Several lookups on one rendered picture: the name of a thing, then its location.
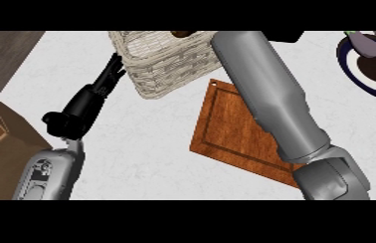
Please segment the purple eggplant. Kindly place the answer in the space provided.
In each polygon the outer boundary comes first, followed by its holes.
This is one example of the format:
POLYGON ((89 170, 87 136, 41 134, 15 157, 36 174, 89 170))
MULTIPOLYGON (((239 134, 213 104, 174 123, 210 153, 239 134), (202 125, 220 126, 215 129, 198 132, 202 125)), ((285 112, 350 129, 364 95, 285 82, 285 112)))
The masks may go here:
POLYGON ((347 31, 345 34, 358 54, 366 58, 375 58, 376 42, 360 31, 347 31))

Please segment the pale wicker basket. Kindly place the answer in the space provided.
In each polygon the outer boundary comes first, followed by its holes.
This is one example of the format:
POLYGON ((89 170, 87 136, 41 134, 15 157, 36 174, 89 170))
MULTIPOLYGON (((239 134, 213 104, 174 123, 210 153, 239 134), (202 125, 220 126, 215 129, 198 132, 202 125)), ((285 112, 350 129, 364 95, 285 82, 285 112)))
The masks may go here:
POLYGON ((143 99, 159 99, 221 67, 210 40, 215 31, 179 38, 170 31, 111 31, 109 38, 143 99))

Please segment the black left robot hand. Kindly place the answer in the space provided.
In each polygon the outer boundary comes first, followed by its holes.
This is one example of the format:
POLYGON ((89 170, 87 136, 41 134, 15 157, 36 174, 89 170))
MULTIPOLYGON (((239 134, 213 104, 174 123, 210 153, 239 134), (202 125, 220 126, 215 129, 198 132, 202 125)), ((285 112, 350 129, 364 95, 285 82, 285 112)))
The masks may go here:
POLYGON ((127 72, 123 66, 123 57, 114 54, 99 78, 80 89, 64 110, 44 114, 43 122, 52 136, 71 140, 83 138, 95 124, 105 100, 127 72))

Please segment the brown wooden cabinet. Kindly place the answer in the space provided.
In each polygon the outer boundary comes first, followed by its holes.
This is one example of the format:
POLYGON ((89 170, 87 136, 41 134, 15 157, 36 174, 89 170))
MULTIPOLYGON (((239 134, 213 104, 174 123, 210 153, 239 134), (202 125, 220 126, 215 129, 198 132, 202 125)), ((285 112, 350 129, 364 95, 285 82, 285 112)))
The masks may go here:
POLYGON ((52 145, 22 116, 0 102, 0 200, 10 200, 30 158, 52 145))

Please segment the dark wooden panel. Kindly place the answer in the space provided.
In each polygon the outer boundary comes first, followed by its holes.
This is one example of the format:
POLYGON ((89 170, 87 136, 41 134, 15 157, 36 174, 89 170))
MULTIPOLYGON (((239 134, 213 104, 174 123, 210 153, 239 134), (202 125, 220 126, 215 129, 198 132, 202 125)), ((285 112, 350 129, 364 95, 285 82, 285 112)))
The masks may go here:
POLYGON ((0 31, 0 92, 43 35, 44 31, 0 31))

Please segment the dark blue rimmed plate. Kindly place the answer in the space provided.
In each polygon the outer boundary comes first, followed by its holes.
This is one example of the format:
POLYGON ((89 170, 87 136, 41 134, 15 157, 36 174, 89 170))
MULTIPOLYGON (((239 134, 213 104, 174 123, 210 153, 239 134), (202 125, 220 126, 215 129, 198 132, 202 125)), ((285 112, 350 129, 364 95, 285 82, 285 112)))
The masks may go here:
POLYGON ((369 95, 376 97, 376 57, 363 57, 350 39, 344 38, 336 47, 336 59, 348 79, 369 95))

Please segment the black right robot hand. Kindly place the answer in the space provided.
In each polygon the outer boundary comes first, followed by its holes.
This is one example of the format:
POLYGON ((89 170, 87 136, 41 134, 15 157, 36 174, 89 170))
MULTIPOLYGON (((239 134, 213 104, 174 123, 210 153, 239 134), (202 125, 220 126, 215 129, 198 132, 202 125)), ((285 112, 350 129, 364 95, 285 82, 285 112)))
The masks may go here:
POLYGON ((302 31, 264 31, 266 38, 271 42, 295 43, 304 32, 302 31))

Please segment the brown wooden cutting board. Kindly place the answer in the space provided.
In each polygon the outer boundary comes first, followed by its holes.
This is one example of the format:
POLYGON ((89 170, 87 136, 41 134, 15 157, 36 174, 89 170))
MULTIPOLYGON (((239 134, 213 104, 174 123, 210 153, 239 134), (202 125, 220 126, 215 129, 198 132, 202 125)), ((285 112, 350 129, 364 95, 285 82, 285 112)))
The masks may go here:
POLYGON ((257 124, 233 84, 211 79, 189 150, 297 187, 301 164, 282 161, 276 141, 257 124))

